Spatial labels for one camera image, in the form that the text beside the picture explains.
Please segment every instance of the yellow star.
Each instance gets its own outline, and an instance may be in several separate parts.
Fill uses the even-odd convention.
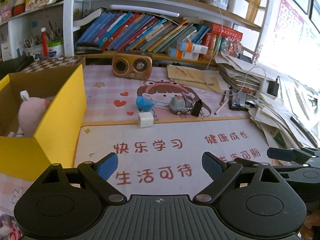
[[[104,87],[105,84],[103,82],[99,82],[99,83],[96,83],[94,86],[100,88],[100,87]]]

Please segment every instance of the finger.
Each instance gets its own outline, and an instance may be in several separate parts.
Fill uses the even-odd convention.
[[[307,228],[305,225],[302,225],[300,229],[300,234],[305,240],[312,240],[313,235],[315,234],[312,229]]]
[[[306,220],[303,224],[309,229],[311,229],[313,226],[320,226],[320,210],[317,210],[306,216]]]

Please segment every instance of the wooden retro radio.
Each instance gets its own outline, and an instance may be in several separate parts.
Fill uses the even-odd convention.
[[[116,77],[147,80],[151,75],[151,55],[143,52],[117,52],[112,58]]]

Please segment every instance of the open yellow box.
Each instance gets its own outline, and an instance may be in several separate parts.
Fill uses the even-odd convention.
[[[20,91],[52,103],[33,138],[8,138],[17,132]],[[0,81],[0,173],[34,181],[51,164],[71,168],[86,110],[82,65],[19,72]]]

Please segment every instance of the gray toy car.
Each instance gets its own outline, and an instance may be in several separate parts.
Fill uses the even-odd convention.
[[[191,114],[194,104],[194,99],[182,92],[182,96],[175,96],[171,99],[169,107],[171,112],[176,115]]]

